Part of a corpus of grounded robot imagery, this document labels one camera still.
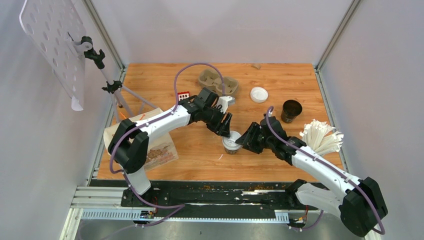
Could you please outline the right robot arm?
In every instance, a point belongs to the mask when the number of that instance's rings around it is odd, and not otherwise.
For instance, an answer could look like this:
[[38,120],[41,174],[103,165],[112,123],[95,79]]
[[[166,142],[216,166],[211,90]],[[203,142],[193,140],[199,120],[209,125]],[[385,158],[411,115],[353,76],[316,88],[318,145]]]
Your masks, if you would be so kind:
[[312,206],[340,218],[354,235],[365,237],[379,226],[385,234],[382,219],[389,213],[379,184],[371,177],[361,179],[336,167],[295,136],[288,136],[275,117],[265,116],[260,123],[252,122],[236,141],[243,149],[260,154],[271,150],[289,165],[309,173],[324,185],[319,188],[298,179],[285,195],[292,209]]

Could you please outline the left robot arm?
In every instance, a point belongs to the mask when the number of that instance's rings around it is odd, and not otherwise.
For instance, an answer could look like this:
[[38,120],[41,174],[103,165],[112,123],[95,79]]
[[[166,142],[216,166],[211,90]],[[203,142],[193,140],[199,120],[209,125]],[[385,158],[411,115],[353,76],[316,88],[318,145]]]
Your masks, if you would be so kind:
[[199,94],[178,101],[176,105],[153,117],[120,122],[107,147],[111,160],[118,163],[128,184],[133,187],[134,200],[140,206],[153,201],[151,182],[146,176],[149,145],[156,139],[180,127],[204,122],[207,129],[220,137],[230,137],[232,114],[227,112],[235,104],[233,96],[218,96],[207,88]]

